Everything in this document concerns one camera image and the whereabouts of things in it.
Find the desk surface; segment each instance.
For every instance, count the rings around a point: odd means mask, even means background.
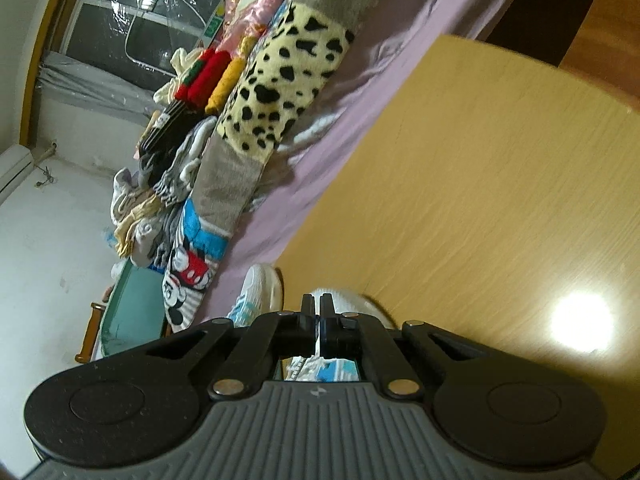
[[[640,462],[640,115],[550,66],[440,38],[289,243],[287,308],[367,294],[591,384],[594,457]]]

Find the shoe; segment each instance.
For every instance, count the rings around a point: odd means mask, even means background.
[[[240,296],[226,316],[234,326],[249,326],[260,314],[282,310],[282,284],[276,270],[267,264],[249,267]]]
[[[320,296],[331,294],[336,314],[359,312],[377,317],[385,328],[395,328],[391,319],[373,303],[359,294],[348,290],[318,288],[311,293],[316,304],[316,316],[320,314]],[[354,361],[348,359],[325,359],[320,357],[320,339],[316,339],[316,354],[311,357],[294,357],[287,367],[286,381],[311,381],[335,383],[359,381],[358,369]]]

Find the blue and white sneaker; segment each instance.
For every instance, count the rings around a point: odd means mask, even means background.
[[[316,315],[320,314],[320,296],[331,294],[336,314],[359,312],[377,317],[385,328],[395,328],[391,319],[373,303],[349,290],[318,288],[311,294],[316,300]],[[336,383],[359,381],[356,363],[348,359],[325,359],[320,357],[320,341],[316,340],[316,354],[311,357],[294,357],[287,367],[287,381],[311,381]]]
[[[255,264],[249,267],[240,296],[226,316],[234,326],[249,326],[260,314],[282,310],[282,284],[273,267]]]

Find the plastic sheet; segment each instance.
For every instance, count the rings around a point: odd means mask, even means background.
[[[155,91],[178,47],[219,41],[224,0],[78,0],[61,54]]]

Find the white cloth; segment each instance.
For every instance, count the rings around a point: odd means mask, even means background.
[[[136,225],[134,231],[133,251],[131,253],[131,263],[137,267],[148,267],[153,263],[155,251],[152,253],[154,240],[162,231],[162,215],[155,215],[151,218],[143,218]]]
[[[175,93],[180,87],[180,83],[184,80],[191,65],[200,57],[204,51],[201,47],[194,48],[191,52],[184,50],[180,47],[171,56],[171,66],[174,67],[175,77],[171,79],[164,86],[156,90],[154,94],[154,101],[160,105],[168,106],[174,100]]]
[[[132,175],[129,168],[122,168],[113,177],[113,196],[111,197],[111,221],[118,225],[122,219],[138,204],[148,198],[148,187],[137,186],[134,180],[137,175]]]
[[[127,263],[126,260],[120,260],[116,263],[113,264],[113,267],[111,267],[111,279],[116,282],[117,279],[120,277],[120,275],[122,274],[122,271],[124,270],[124,265]]]

